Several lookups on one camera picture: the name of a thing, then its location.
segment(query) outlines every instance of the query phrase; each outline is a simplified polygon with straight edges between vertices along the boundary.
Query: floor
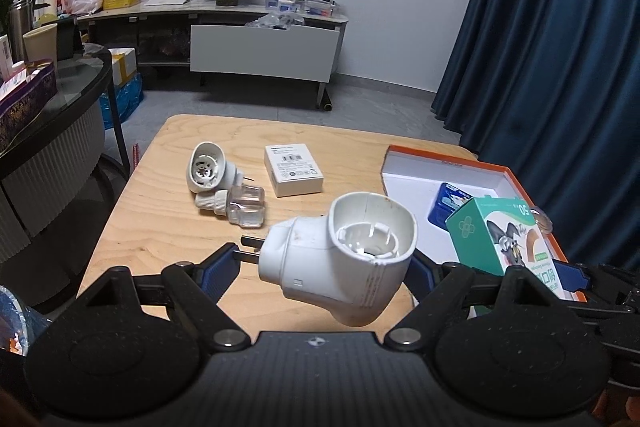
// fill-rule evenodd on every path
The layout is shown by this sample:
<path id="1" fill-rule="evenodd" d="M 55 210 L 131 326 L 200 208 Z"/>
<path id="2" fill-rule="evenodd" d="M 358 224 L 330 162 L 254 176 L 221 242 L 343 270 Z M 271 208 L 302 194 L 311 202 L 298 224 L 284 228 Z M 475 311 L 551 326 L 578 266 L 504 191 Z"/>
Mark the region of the floor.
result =
<path id="1" fill-rule="evenodd" d="M 329 84 L 333 110 L 323 112 L 315 109 L 317 84 L 312 82 L 209 74 L 201 86 L 199 74 L 182 69 L 141 73 L 144 100 L 122 124 L 130 156 L 134 143 L 144 153 L 166 119 L 183 113 L 310 123 L 452 144 L 460 139 L 435 120 L 433 93 L 394 84 L 343 76 Z M 105 152 L 118 157 L 113 130 L 106 133 Z M 106 172 L 119 194 L 124 182 Z M 68 305 L 60 305 L 58 292 L 88 263 L 109 213 L 90 178 L 44 233 L 2 263 L 0 284 L 55 318 Z"/>
<path id="2" fill-rule="evenodd" d="M 341 77 L 328 84 L 330 112 L 315 109 L 313 82 L 209 74 L 174 69 L 158 76 L 143 71 L 145 98 L 122 124 L 127 146 L 138 143 L 143 153 L 167 118 L 174 114 L 211 114 L 310 123 L 422 138 L 457 144 L 460 135 L 442 127 L 431 112 L 434 93 L 385 82 Z M 117 157 L 113 131 L 105 150 Z"/>

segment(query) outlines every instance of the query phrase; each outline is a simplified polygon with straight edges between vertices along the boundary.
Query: white plastic socket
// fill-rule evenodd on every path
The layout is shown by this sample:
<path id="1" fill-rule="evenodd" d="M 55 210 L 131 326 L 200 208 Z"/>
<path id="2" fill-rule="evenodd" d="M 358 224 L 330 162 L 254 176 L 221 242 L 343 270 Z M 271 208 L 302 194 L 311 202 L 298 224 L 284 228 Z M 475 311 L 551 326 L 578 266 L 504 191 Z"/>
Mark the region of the white plastic socket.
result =
<path id="1" fill-rule="evenodd" d="M 260 279 L 289 299 L 325 308 L 347 326 L 375 320 L 400 287 L 418 239 L 414 215 L 386 196 L 352 192 L 328 216 L 271 227 Z"/>
<path id="2" fill-rule="evenodd" d="M 191 192 L 199 194 L 219 188 L 229 189 L 242 184 L 242 179 L 244 172 L 235 163 L 226 160 L 225 153 L 218 145 L 202 142 L 191 153 L 187 165 L 187 186 Z"/>

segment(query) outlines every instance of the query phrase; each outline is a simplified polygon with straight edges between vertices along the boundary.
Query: curtain fold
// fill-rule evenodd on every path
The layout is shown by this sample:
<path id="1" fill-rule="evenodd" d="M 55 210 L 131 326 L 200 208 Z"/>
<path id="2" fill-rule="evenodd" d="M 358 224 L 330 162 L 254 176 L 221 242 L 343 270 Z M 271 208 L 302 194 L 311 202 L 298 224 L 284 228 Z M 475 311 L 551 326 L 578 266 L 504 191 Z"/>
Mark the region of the curtain fold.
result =
<path id="1" fill-rule="evenodd" d="M 640 0 L 470 0 L 432 109 L 572 261 L 640 267 Z"/>

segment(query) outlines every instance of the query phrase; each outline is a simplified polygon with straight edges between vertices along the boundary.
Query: drawer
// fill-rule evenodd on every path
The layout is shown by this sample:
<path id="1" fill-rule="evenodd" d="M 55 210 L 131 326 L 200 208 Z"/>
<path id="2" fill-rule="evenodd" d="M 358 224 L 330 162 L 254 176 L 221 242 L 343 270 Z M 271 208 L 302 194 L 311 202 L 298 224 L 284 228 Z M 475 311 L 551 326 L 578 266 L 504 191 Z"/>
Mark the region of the drawer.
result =
<path id="1" fill-rule="evenodd" d="M 191 26 L 191 71 L 243 73 L 328 82 L 339 30 L 292 26 Z"/>

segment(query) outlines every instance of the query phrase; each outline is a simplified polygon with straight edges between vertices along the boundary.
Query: purple tissue box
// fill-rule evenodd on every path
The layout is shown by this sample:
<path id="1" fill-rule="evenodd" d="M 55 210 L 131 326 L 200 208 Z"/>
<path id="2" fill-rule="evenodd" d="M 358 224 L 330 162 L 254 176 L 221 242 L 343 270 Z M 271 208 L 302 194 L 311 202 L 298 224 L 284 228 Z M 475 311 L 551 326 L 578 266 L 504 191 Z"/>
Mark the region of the purple tissue box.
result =
<path id="1" fill-rule="evenodd" d="M 0 153 L 11 145 L 17 134 L 39 115 L 58 92 L 53 62 L 41 60 L 27 64 L 28 74 L 37 69 L 40 71 L 31 80 L 21 82 L 0 100 Z"/>

